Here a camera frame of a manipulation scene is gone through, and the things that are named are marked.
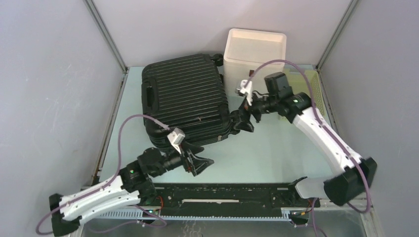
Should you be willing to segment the black ribbed hard-shell suitcase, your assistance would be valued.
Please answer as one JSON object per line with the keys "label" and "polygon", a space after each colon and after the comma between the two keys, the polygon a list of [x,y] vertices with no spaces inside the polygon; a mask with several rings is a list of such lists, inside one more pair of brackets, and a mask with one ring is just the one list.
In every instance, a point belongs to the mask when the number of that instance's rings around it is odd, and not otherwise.
{"label": "black ribbed hard-shell suitcase", "polygon": [[185,141],[204,146],[237,135],[229,111],[222,54],[194,54],[144,67],[142,110],[185,133]]}

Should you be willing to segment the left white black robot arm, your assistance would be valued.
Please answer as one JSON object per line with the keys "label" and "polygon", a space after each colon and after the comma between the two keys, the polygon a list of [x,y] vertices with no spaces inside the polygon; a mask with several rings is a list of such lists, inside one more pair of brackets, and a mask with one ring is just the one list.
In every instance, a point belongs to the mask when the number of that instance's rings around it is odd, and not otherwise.
{"label": "left white black robot arm", "polygon": [[204,150],[201,146],[182,142],[179,148],[179,151],[167,154],[157,148],[148,148],[114,177],[69,196],[51,195],[54,236],[70,234],[82,224],[114,209],[136,204],[152,205],[158,196],[151,180],[153,177],[178,167],[197,176],[214,163],[212,159],[197,156]]}

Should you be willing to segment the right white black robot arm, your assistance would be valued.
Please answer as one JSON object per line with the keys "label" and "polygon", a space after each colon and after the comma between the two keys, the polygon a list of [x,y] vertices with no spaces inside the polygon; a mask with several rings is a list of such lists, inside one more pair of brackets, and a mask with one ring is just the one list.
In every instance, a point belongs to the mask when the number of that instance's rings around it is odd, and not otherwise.
{"label": "right white black robot arm", "polygon": [[264,81],[267,94],[258,94],[249,79],[240,82],[236,93],[244,100],[235,111],[234,128],[253,132],[251,117],[260,122],[263,114],[277,113],[302,131],[325,154],[332,171],[331,177],[303,177],[294,181],[287,193],[288,202],[301,206],[308,198],[328,198],[335,205],[343,206],[365,193],[366,209],[370,209],[369,188],[377,171],[376,161],[372,157],[363,158],[351,149],[329,126],[306,93],[293,93],[284,73],[270,74]]}

